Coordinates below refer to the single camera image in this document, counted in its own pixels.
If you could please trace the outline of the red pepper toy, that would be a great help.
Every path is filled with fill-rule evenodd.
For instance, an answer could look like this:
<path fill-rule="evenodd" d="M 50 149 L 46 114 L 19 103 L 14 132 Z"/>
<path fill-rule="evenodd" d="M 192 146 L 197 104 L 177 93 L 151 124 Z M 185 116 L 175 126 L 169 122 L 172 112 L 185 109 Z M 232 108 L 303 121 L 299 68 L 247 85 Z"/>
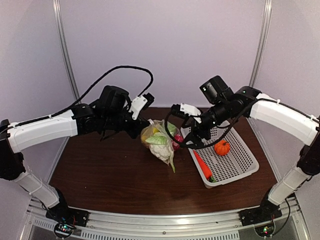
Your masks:
<path fill-rule="evenodd" d="M 177 133 L 175 136 L 174 136 L 174 139 L 177 141 L 177 142 L 182 142 L 184 139 L 182 137 L 182 135 L 180 133 Z M 172 147 L 173 147 L 173 150 L 176 151 L 178 149 L 180 149 L 180 144 L 177 143 L 176 141 L 172 141 Z"/>

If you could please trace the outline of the green pepper toy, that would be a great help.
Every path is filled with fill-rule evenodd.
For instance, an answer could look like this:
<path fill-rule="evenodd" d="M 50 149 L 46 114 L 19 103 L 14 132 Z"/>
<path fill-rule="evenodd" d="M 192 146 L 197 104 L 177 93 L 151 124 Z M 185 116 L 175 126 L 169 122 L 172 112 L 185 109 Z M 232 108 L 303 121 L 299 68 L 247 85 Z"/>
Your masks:
<path fill-rule="evenodd" d="M 175 136 L 177 134 L 177 127 L 170 122 L 167 123 L 167 129 L 172 136 Z"/>

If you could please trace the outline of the orange pumpkin toy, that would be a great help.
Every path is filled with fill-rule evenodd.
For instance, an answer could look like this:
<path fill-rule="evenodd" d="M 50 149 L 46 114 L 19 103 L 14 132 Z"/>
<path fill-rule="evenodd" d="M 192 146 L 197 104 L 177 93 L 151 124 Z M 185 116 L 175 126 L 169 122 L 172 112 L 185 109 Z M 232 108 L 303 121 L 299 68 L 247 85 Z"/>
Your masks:
<path fill-rule="evenodd" d="M 214 145 L 214 151 L 219 156 L 225 156 L 231 149 L 230 143 L 226 140 L 221 140 Z"/>

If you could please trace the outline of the white plastic basket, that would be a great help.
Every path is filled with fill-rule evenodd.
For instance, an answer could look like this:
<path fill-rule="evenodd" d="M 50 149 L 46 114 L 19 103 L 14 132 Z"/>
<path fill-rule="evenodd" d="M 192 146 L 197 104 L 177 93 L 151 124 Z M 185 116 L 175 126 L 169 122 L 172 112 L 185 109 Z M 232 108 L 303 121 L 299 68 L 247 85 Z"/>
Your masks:
<path fill-rule="evenodd" d="M 218 155 L 213 146 L 188 150 L 204 186 L 208 189 L 246 178 L 257 172 L 260 167 L 255 156 L 234 128 L 231 128 L 223 139 L 230 144 L 230 151 L 224 156 Z M 205 176 L 195 153 L 210 169 L 213 182 Z"/>

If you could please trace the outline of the orange carrot toy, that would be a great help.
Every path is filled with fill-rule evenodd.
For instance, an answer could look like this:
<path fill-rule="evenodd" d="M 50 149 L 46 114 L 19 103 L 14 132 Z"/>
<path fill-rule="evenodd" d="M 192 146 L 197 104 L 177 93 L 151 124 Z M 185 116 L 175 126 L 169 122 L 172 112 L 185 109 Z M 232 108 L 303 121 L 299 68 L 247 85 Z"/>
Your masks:
<path fill-rule="evenodd" d="M 202 160 L 202 158 L 200 157 L 200 155 L 195 151 L 193 150 L 193 154 L 205 176 L 205 178 L 211 182 L 213 180 L 213 174 L 212 174 L 212 171 L 210 170 L 210 168 L 205 164 L 205 162 Z"/>

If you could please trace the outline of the white cauliflower toy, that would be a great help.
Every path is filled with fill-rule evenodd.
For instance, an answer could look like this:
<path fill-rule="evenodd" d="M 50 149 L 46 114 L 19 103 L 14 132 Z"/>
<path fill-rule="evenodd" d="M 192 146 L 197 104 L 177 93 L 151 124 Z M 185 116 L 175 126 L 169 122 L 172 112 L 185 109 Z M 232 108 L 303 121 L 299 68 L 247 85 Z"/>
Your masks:
<path fill-rule="evenodd" d="M 171 166 L 172 171 L 176 172 L 174 165 L 174 149 L 172 141 L 169 140 L 163 133 L 157 132 L 153 136 L 146 139 L 150 152 L 159 160 Z"/>

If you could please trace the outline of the clear dotted zip bag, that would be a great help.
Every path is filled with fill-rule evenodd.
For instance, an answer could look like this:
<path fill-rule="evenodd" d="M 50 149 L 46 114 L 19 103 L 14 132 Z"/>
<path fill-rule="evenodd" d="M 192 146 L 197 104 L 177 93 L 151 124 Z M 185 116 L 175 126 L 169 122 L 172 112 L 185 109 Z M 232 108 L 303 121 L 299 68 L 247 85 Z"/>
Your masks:
<path fill-rule="evenodd" d="M 180 145 L 167 134 L 164 119 L 149 119 L 148 122 L 150 125 L 145 127 L 140 133 L 141 143 L 159 160 L 171 166 L 175 173 L 174 155 L 181 148 Z"/>

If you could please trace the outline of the yellow apple toy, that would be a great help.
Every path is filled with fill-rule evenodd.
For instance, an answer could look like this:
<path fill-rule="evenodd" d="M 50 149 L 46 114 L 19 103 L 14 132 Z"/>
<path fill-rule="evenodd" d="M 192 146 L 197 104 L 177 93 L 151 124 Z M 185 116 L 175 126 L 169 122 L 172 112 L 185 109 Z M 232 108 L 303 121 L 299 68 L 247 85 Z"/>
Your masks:
<path fill-rule="evenodd" d="M 155 133 L 158 133 L 159 130 L 153 126 L 148 126 L 144 128 L 140 133 L 140 141 L 141 143 L 148 149 L 149 144 L 147 143 L 147 139 L 152 137 Z"/>

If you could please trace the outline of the green lettuce leaf toy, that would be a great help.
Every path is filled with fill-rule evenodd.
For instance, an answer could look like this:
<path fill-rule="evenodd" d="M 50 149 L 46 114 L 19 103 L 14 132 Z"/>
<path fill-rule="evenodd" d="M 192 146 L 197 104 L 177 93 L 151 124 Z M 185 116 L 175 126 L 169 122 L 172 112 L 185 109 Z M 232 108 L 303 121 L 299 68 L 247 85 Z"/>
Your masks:
<path fill-rule="evenodd" d="M 210 183 L 216 183 L 216 179 L 213 177 L 213 176 L 210 176 L 208 179 L 207 179 Z"/>

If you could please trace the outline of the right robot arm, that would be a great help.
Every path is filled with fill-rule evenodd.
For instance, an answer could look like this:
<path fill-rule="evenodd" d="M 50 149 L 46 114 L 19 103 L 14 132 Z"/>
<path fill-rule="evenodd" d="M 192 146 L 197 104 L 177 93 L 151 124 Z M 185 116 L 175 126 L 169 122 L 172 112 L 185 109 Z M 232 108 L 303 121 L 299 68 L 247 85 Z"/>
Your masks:
<path fill-rule="evenodd" d="M 192 119 L 190 131 L 183 145 L 190 149 L 203 149 L 209 145 L 211 129 L 232 119 L 222 134 L 226 136 L 239 118 L 252 119 L 269 125 L 296 139 L 301 149 L 297 161 L 283 177 L 271 187 L 256 210 L 259 220 L 268 220 L 276 207 L 310 178 L 320 173 L 320 120 L 273 98 L 254 87 L 245 85 L 233 91 L 220 76 L 214 76 L 200 86 L 211 107 L 201 111 L 196 106 L 181 103 L 178 112 Z"/>

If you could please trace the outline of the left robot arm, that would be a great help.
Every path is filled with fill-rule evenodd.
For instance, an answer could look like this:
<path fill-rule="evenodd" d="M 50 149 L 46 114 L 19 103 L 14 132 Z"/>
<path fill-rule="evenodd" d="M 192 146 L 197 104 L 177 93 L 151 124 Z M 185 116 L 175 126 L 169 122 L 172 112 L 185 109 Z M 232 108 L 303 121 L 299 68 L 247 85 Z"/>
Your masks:
<path fill-rule="evenodd" d="M 25 122 L 10 123 L 5 119 L 0 123 L 0 177 L 17 183 L 52 209 L 53 215 L 61 222 L 67 222 L 72 218 L 72 211 L 62 194 L 24 166 L 22 151 L 55 139 L 93 132 L 98 133 L 102 141 L 121 131 L 135 139 L 149 126 L 139 114 L 153 102 L 150 93 L 131 100 L 126 90 L 107 85 L 100 97 L 90 104 L 76 104 L 62 113 Z"/>

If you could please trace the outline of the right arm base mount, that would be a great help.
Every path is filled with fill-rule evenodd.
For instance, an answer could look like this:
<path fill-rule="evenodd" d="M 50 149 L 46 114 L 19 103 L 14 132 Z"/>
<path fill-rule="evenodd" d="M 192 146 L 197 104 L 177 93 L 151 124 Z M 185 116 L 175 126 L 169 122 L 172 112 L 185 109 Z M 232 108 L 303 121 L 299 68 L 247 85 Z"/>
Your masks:
<path fill-rule="evenodd" d="M 238 212 L 242 226 L 256 225 L 280 218 L 282 212 L 279 205 L 263 199 L 259 206 L 247 208 Z"/>

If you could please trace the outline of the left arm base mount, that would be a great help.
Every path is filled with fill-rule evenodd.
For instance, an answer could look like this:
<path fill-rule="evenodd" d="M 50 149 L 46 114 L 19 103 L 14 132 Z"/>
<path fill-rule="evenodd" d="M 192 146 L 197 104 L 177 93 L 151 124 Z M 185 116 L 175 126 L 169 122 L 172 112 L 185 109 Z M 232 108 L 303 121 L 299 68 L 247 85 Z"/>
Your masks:
<path fill-rule="evenodd" d="M 45 217 L 72 227 L 86 227 L 89 220 L 89 212 L 72 207 L 67 207 L 66 209 L 48 208 Z"/>

